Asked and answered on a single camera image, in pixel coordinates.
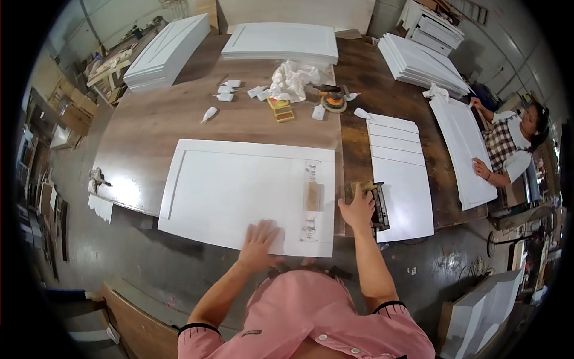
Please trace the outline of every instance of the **black hair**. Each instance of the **black hair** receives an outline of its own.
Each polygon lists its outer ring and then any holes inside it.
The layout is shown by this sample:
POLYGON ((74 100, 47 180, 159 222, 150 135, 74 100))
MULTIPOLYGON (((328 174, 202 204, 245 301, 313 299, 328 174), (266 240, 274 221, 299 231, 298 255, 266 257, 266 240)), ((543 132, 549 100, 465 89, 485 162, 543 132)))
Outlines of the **black hair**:
POLYGON ((536 108, 538 113, 538 121, 536 122, 537 134, 532 135, 530 138, 530 148, 528 152, 533 153, 538 146, 540 146, 548 137, 548 107, 543 107, 540 103, 534 101, 530 104, 536 108))

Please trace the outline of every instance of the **person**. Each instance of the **person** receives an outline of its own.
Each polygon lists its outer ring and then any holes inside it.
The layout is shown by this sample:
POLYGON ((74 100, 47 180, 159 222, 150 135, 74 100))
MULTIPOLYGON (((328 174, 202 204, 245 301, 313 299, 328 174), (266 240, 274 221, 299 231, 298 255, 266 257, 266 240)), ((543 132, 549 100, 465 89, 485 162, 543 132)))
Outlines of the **person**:
POLYGON ((434 358, 435 350, 399 301, 393 278, 371 233, 373 195, 359 187, 350 205, 339 199, 353 228, 360 290, 370 315, 358 315, 337 277, 310 270, 266 279, 247 303, 243 330, 224 342, 218 327, 248 277, 282 260, 268 255, 278 229, 261 221, 247 229, 239 258, 201 298, 179 332, 179 359, 197 358, 434 358))
POLYGON ((495 114, 485 108, 476 97, 471 104, 494 125, 482 132, 492 171, 478 158, 472 159, 474 172, 495 187, 504 187, 530 165, 532 153, 548 137, 548 108, 533 102, 522 117, 512 111, 495 114))

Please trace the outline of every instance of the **plaid dress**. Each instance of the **plaid dress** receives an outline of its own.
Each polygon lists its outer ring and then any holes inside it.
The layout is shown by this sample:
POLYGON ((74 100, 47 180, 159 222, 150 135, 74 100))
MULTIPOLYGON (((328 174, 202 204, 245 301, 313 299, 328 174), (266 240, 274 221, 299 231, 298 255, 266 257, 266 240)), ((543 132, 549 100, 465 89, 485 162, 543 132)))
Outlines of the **plaid dress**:
POLYGON ((500 173, 504 167, 504 161, 510 158, 516 151, 528 150, 528 148, 516 146, 510 135, 508 120, 516 117, 518 117, 518 115, 514 114, 511 117, 500 119, 494 123, 493 129, 482 131, 482 137, 484 138, 494 173, 500 173))

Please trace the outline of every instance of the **concrete floor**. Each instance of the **concrete floor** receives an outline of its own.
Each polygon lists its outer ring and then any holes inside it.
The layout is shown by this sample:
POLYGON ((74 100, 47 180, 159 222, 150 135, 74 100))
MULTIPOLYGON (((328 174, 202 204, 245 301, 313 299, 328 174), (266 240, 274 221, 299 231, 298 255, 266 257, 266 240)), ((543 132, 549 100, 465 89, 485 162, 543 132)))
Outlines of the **concrete floor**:
MULTIPOLYGON (((156 230, 109 225, 90 210, 87 173, 112 114, 113 109, 100 105, 89 135, 82 139, 78 148, 53 151, 50 155, 52 180, 59 194, 69 203, 70 261, 62 261, 60 253, 56 256, 60 278, 57 282, 43 257, 38 256, 42 276, 49 287, 86 291, 96 291, 104 280, 122 277, 157 300, 189 313, 237 259, 238 251, 156 230)), ((467 270, 461 276, 462 284, 459 282, 459 275, 466 265, 481 256, 485 264, 497 272, 506 270, 507 245, 497 246, 493 258, 486 255, 489 231, 489 224, 483 219, 440 230, 426 241, 391 243, 383 250, 400 299, 432 341, 436 339, 442 303, 457 299, 469 289, 464 281, 468 277, 467 270)), ((347 288, 359 313, 365 314, 353 241, 336 240, 333 258, 317 263, 329 267, 337 265, 353 273, 353 278, 346 280, 347 288)), ((225 326, 241 330, 245 304, 265 277, 266 274, 261 273, 247 283, 232 305, 223 323, 225 326)))

